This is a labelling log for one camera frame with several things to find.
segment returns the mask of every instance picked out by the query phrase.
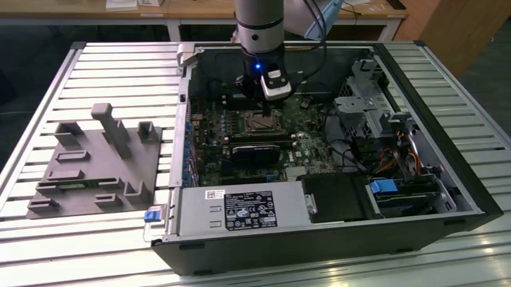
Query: blue latch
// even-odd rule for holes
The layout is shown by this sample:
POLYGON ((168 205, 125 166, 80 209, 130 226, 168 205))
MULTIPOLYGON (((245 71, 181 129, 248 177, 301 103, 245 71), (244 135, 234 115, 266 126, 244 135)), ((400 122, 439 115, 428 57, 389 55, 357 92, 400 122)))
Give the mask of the blue latch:
POLYGON ((160 210, 148 210, 144 214, 145 222, 158 222, 161 221, 161 211, 160 210))
POLYGON ((397 186, 392 179, 376 179, 368 184, 372 193, 395 193, 397 192, 397 186))

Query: colored wires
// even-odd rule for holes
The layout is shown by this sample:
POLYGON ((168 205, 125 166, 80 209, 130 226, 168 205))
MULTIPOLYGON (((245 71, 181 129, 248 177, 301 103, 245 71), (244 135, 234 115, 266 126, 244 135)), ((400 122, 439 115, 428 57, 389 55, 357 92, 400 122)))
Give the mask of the colored wires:
POLYGON ((409 151, 408 150, 408 155, 413 158, 413 162, 415 162, 415 172, 417 175, 420 175, 420 158, 419 156, 416 155, 415 152, 409 151))
POLYGON ((396 132, 396 135, 397 135, 397 139, 401 141, 401 138, 404 137, 404 133, 403 133, 403 131, 399 130, 399 131, 396 132))
POLYGON ((375 174, 375 175, 376 175, 377 173, 385 171, 385 170, 391 170, 391 169, 396 166, 396 164, 397 164, 395 158, 392 158, 388 162, 384 162, 385 159, 387 159, 387 154, 388 154, 388 153, 392 154, 392 149, 385 148, 385 149, 383 150, 383 152, 381 152, 381 155, 380 155, 380 159, 381 159, 381 161, 380 161, 380 166, 379 166, 379 167, 375 169, 375 171, 373 171, 373 174, 375 174))

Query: black cable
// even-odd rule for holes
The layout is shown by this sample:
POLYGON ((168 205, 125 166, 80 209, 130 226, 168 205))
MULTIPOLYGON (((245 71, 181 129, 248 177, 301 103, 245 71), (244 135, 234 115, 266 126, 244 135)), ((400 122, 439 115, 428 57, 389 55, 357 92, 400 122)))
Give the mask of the black cable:
POLYGON ((321 47, 321 46, 322 46, 322 42, 318 42, 316 46, 313 46, 312 48, 309 48, 309 49, 305 50, 305 51, 306 51, 306 52, 313 51, 313 50, 316 50, 316 49, 317 49, 318 47, 321 47))
POLYGON ((341 168, 341 171, 342 171, 344 167, 356 167, 356 166, 347 166, 347 165, 344 164, 344 159, 347 158, 345 153, 347 153, 348 151, 351 151, 351 148, 348 148, 345 151, 342 151, 342 165, 337 166, 337 167, 341 168))
MULTIPOLYGON (((225 55, 225 54, 234 54, 236 52, 233 51, 226 51, 226 52, 222 52, 222 53, 216 53, 214 54, 214 57, 213 57, 213 62, 212 62, 212 65, 213 65, 213 68, 216 71, 218 71, 218 65, 217 65, 217 57, 221 56, 221 55, 225 55)), ((212 99, 212 84, 213 83, 218 83, 220 84, 220 87, 221 86, 226 86, 226 82, 221 80, 221 78, 217 78, 217 77, 212 77, 208 75, 208 73, 204 71, 204 55, 201 53, 197 53, 196 54, 197 56, 197 68, 198 68, 198 73, 200 75, 204 77, 204 80, 205 80, 205 89, 206 89, 206 92, 208 92, 208 97, 209 97, 209 100, 212 99)))
POLYGON ((329 148, 332 149, 332 152, 334 152, 336 154, 338 154, 342 158, 342 160, 348 160, 356 167, 357 170, 360 170, 360 172, 363 173, 368 173, 371 174, 371 172, 367 170, 367 168, 360 164, 360 162, 356 161, 356 159, 348 157, 344 153, 341 153, 333 146, 332 146, 332 142, 334 141, 338 141, 338 139, 333 140, 333 141, 328 141, 328 138, 326 138, 326 132, 325 132, 325 125, 326 125, 326 117, 328 117, 328 112, 329 112, 329 108, 326 108, 325 110, 325 114, 322 116, 322 123, 321 123, 321 130, 322 130, 322 137, 325 138, 325 142, 326 142, 326 146, 329 146, 329 148))
POLYGON ((349 10, 345 10, 345 9, 341 8, 342 10, 345 10, 345 11, 353 13, 353 15, 355 15, 355 26, 356 26, 356 25, 357 25, 357 21, 359 21, 359 17, 357 17, 357 15, 359 15, 359 14, 361 15, 361 13, 355 12, 355 6, 351 5, 347 1, 344 1, 344 3, 348 4, 348 5, 351 6, 351 9, 353 9, 352 11, 349 11, 349 10))
POLYGON ((322 66, 325 65, 326 63, 326 24, 325 24, 325 18, 322 17, 322 13, 321 11, 318 10, 318 7, 317 7, 317 4, 316 4, 316 1, 314 0, 309 0, 316 9, 317 9, 317 12, 318 12, 318 16, 320 16, 320 19, 321 19, 321 22, 324 23, 324 28, 321 27, 321 24, 318 23, 318 20, 317 20, 317 17, 313 13, 313 10, 312 10, 312 7, 310 7, 310 4, 308 3, 306 0, 302 0, 302 3, 305 4, 306 6, 306 9, 310 13, 310 16, 312 18, 314 19, 314 22, 316 22, 316 25, 318 26, 320 30, 321 30, 321 33, 322 33, 322 39, 321 39, 321 44, 322 44, 322 60, 321 60, 321 63, 318 64, 318 66, 314 68, 314 70, 305 76, 302 76, 302 80, 305 81, 308 78, 310 78, 322 68, 322 66))
POLYGON ((347 145, 352 144, 352 141, 348 139, 333 139, 329 141, 329 143, 332 143, 332 142, 342 142, 342 144, 347 144, 347 145))

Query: aluminum extrusion table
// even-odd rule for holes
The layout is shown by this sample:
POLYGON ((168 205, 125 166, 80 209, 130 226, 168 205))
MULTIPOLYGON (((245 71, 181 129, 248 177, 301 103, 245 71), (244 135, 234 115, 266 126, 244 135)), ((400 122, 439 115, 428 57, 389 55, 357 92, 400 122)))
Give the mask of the aluminum extrusion table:
MULTIPOLYGON (((181 277, 142 240, 144 212, 24 219, 53 148, 57 122, 98 129, 109 102, 126 127, 164 128, 154 204, 168 198, 177 43, 88 43, 69 51, 0 174, 0 286, 488 286, 511 277, 511 140, 425 47, 385 44, 504 216, 421 251, 181 277)), ((396 102, 405 109, 395 91, 396 102)))

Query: metal bracket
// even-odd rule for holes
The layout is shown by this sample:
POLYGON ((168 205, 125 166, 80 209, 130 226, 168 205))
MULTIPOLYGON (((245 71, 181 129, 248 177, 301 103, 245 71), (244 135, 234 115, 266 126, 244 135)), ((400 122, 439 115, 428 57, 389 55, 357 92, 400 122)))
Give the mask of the metal bracket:
POLYGON ((85 49, 85 46, 86 46, 86 42, 72 42, 69 49, 80 50, 80 49, 85 49))
POLYGON ((361 97, 336 97, 334 104, 338 112, 347 114, 365 112, 377 108, 371 98, 361 97))
POLYGON ((193 63, 196 61, 194 55, 194 43, 185 42, 180 44, 176 53, 178 67, 185 67, 193 63))
POLYGON ((168 216, 165 217, 165 234, 161 239, 164 242, 169 241, 172 236, 176 236, 178 233, 178 214, 180 214, 180 197, 181 189, 178 187, 173 188, 169 195, 168 201, 168 216))
POLYGON ((164 226, 166 217, 168 217, 168 206, 166 204, 150 206, 148 208, 148 212, 150 211, 158 211, 160 217, 158 219, 154 219, 152 222, 146 221, 144 224, 142 239, 146 243, 149 243, 154 239, 161 238, 162 234, 154 234, 154 232, 152 232, 152 229, 157 229, 164 226))

